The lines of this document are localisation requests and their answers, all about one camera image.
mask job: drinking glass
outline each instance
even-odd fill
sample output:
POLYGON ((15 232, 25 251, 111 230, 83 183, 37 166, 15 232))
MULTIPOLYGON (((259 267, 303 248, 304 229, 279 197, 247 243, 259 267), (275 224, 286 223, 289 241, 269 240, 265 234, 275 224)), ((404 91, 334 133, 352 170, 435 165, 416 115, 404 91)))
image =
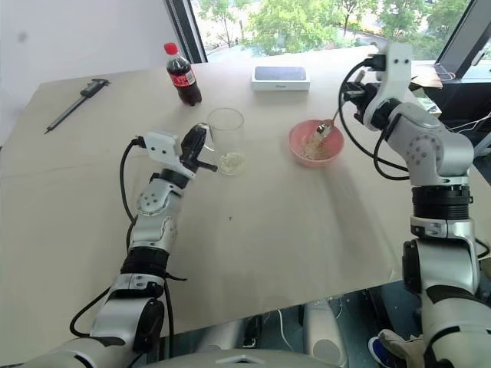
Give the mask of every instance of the drinking glass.
POLYGON ((205 148, 216 154, 218 170, 225 175, 240 174, 246 164, 244 156, 244 117, 228 107, 221 107, 209 113, 206 127, 212 145, 205 148))

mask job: window frame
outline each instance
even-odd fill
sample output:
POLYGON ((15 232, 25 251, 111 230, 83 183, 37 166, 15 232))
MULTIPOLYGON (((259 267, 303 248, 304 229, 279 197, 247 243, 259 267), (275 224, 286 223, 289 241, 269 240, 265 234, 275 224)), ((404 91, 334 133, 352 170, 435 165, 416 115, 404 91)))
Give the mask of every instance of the window frame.
POLYGON ((446 72, 464 77, 473 59, 491 36, 491 2, 471 0, 437 59, 446 72))
MULTIPOLYGON (((207 62, 191 1, 164 0, 164 2, 169 8, 185 55, 193 63, 207 62)), ((477 53, 484 48, 491 37, 490 14, 490 0, 470 0, 466 11, 436 60, 439 71, 454 73, 457 79, 464 77, 477 53)))

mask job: black cable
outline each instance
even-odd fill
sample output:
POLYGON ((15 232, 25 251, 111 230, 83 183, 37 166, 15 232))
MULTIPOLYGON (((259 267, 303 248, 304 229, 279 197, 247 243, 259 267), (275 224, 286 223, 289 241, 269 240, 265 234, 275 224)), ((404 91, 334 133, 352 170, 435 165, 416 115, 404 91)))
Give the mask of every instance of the black cable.
POLYGON ((489 246, 486 243, 484 243, 483 241, 479 240, 478 238, 475 238, 475 239, 476 239, 476 242, 479 243, 479 245, 481 245, 482 247, 484 247, 486 249, 483 253, 478 255, 477 258, 486 257, 491 252, 491 250, 489 249, 489 246))
POLYGON ((133 359, 133 360, 131 361, 130 365, 128 365, 128 367, 127 367, 127 368, 131 368, 131 367, 132 367, 132 366, 133 366, 133 365, 134 365, 134 364, 137 362, 137 360, 139 360, 139 359, 141 358, 141 356, 142 356, 142 355, 143 355, 143 354, 139 354, 139 355, 137 355, 137 356, 135 357, 135 359, 133 359))
MULTIPOLYGON (((369 156, 370 158, 374 158, 374 154, 369 152, 366 148, 364 148, 351 134, 351 131, 348 129, 348 125, 346 124, 346 121, 344 120, 344 114, 343 114, 343 86, 348 82, 350 77, 354 74, 355 71, 360 69, 361 67, 366 66, 366 61, 362 61, 361 63, 356 64, 349 72, 346 74, 346 77, 344 77, 344 80, 341 82, 341 86, 339 87, 339 94, 338 94, 338 109, 339 109, 339 119, 341 121, 341 124, 343 124, 344 130, 346 131, 346 134, 350 137, 350 140, 354 143, 354 145, 365 155, 369 156)), ((392 163, 390 161, 387 161, 385 159, 377 158, 378 162, 384 163, 387 166, 394 167, 395 169, 399 169, 402 171, 407 172, 407 168, 397 165, 396 163, 392 163)))
POLYGON ((187 281, 187 278, 177 278, 176 276, 172 276, 170 273, 166 272, 166 278, 174 281, 187 281))
POLYGON ((167 316, 169 318, 169 358, 174 356, 174 314, 172 312, 172 303, 170 302, 170 292, 167 280, 163 283, 163 292, 166 296, 167 316))
POLYGON ((71 322, 70 322, 70 332, 72 332, 73 335, 75 335, 76 337, 88 337, 89 336, 88 333, 85 334, 85 333, 78 331, 77 328, 75 327, 75 324, 77 323, 78 318, 80 318, 82 314, 84 314, 89 309, 91 309, 94 306, 94 304, 96 304, 100 299, 102 299, 104 297, 104 295, 106 295, 109 292, 109 289, 110 288, 107 288, 106 290, 104 290, 102 293, 100 293, 98 296, 96 296, 95 299, 93 299, 89 304, 87 304, 85 307, 80 309, 78 311, 78 313, 74 315, 74 317, 71 319, 71 322))
POLYGON ((130 223, 130 226, 128 226, 128 230, 126 231, 126 251, 128 251, 128 249, 130 249, 131 230, 133 230, 133 227, 135 226, 137 219, 138 219, 138 216, 135 216, 134 221, 132 221, 130 223))
POLYGON ((375 149, 374 149, 374 166, 375 166, 375 169, 377 170, 377 173, 381 174, 385 179, 389 179, 389 180, 409 180, 409 176, 392 176, 392 175, 386 174, 382 170, 382 168, 380 167, 380 165, 378 163, 379 161, 381 161, 381 159, 378 158, 378 151, 381 148, 381 144, 385 140, 385 138, 387 137, 387 133, 389 131, 392 131, 392 129, 396 126, 399 119, 400 119, 400 114, 396 115, 396 117, 392 120, 392 122, 390 122, 390 125, 387 125, 382 130, 381 136, 378 138, 377 144, 375 145, 375 149))
POLYGON ((123 199, 124 211, 126 211, 128 218, 130 219, 131 222, 134 222, 135 219, 131 214, 130 207, 128 207, 128 201, 126 199, 126 189, 124 188, 124 164, 126 163, 126 158, 128 157, 128 154, 130 153, 131 149, 137 145, 138 143, 136 142, 136 140, 131 140, 130 144, 128 144, 128 147, 126 147, 126 149, 124 150, 120 163, 121 198, 123 199))

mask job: bottle label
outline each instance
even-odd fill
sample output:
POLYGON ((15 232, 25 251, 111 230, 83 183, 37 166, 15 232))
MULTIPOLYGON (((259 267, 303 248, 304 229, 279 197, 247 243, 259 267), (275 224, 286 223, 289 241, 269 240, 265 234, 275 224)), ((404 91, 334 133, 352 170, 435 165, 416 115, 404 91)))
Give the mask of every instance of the bottle label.
POLYGON ((174 86, 176 87, 188 87, 196 82, 196 78, 194 77, 194 73, 192 70, 188 71, 185 74, 181 74, 181 75, 169 74, 169 76, 170 79, 172 80, 172 83, 174 83, 174 86))

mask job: blue sneaker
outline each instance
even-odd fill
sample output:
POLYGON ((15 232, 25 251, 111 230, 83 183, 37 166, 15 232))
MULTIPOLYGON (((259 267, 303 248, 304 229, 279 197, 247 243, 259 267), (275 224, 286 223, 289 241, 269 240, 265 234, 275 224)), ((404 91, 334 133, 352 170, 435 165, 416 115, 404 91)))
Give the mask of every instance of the blue sneaker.
POLYGON ((384 345, 382 345, 381 341, 378 337, 372 337, 368 341, 368 350, 372 357, 379 363, 381 366, 385 368, 395 368, 394 363, 390 359, 392 355, 389 350, 387 350, 384 345))

